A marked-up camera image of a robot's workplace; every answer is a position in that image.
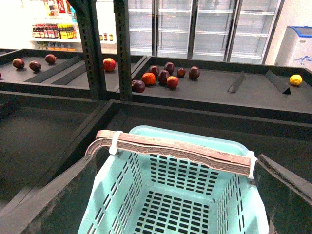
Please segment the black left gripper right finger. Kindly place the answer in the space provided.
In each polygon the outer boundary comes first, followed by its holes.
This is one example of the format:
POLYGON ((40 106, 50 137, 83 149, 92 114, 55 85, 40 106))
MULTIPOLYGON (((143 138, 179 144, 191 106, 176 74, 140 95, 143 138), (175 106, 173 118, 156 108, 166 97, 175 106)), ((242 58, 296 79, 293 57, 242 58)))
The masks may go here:
POLYGON ((261 154, 253 176, 266 212, 279 234, 312 232, 312 184, 261 154))

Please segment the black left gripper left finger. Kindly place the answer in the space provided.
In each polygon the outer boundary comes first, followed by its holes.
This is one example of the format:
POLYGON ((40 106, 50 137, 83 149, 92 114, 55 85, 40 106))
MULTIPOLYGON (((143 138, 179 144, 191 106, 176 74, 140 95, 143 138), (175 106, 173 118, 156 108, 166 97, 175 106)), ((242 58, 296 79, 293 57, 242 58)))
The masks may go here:
POLYGON ((97 173, 94 156, 81 160, 0 218, 2 234, 76 234, 97 173))

